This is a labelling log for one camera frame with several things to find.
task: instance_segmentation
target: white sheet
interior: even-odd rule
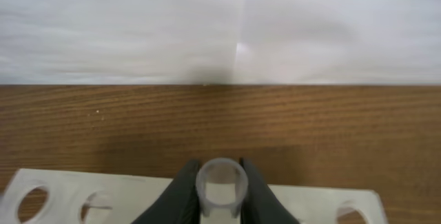
[[[0,83],[213,82],[441,83],[441,0],[0,0]]]

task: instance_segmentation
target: brown wood grain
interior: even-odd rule
[[[0,187],[21,167],[173,177],[250,158],[268,183],[375,190],[441,220],[441,87],[3,86]]]

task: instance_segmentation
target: circular cutout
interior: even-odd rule
[[[48,199],[48,191],[44,187],[31,190],[20,203],[17,216],[21,223],[29,221],[43,208]]]
[[[367,221],[361,213],[357,210],[352,209],[353,211],[344,214],[342,216],[339,216],[337,218],[338,224],[367,224]]]
[[[110,195],[105,192],[93,193],[86,199],[79,211],[80,223],[104,223],[111,210]]]

